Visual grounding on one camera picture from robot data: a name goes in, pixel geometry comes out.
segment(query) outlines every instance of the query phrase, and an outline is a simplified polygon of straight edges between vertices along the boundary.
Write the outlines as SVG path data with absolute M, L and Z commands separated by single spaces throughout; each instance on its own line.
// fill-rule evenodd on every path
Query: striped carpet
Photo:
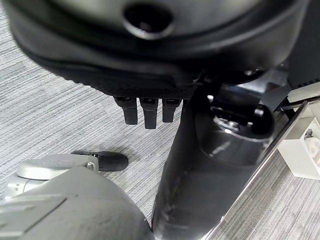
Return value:
M 124 124 L 112 97 L 57 77 L 17 48 L 0 3 L 0 195 L 25 159 L 74 150 L 121 152 L 129 167 L 104 174 L 122 187 L 148 219 L 162 167 L 179 125 L 144 129 Z M 213 240 L 320 239 L 319 181 L 293 177 L 278 152 L 233 206 Z

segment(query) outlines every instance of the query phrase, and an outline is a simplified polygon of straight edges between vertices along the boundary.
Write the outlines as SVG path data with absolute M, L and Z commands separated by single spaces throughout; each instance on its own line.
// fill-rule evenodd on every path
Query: gray plastic part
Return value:
M 14 229 L 20 240 L 155 239 L 144 215 L 128 195 L 85 167 L 73 167 L 5 201 L 0 210 L 6 211 L 13 203 L 17 208 L 33 208 L 10 215 L 0 211 L 0 240 L 17 239 L 11 238 L 7 229 Z M 37 219 L 31 219 L 30 213 Z
M 6 186 L 4 189 L 4 199 L 8 200 L 14 196 L 34 189 L 44 182 L 45 181 L 43 180 L 30 180 L 27 178 L 19 177 L 14 173 L 6 181 Z
M 48 155 L 41 159 L 30 159 L 20 163 L 16 174 L 19 177 L 32 180 L 50 180 L 65 173 L 70 168 L 93 165 L 93 170 L 98 172 L 98 158 L 88 155 L 56 154 Z

